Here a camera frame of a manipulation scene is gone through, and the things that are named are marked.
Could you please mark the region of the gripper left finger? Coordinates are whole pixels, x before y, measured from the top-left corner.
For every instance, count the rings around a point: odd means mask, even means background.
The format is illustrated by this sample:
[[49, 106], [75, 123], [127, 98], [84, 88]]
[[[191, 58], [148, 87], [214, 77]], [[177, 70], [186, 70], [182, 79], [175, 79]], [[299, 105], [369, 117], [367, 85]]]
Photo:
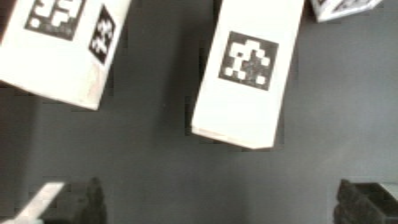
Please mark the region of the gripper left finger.
[[49, 182], [11, 224], [109, 224], [102, 181]]

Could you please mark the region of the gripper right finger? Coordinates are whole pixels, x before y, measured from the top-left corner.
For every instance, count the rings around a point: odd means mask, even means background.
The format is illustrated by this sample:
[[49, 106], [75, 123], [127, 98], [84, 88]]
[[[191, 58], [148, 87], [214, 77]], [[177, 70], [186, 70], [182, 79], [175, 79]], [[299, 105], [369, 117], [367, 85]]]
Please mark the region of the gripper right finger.
[[398, 199], [378, 182], [342, 180], [335, 224], [398, 224]]

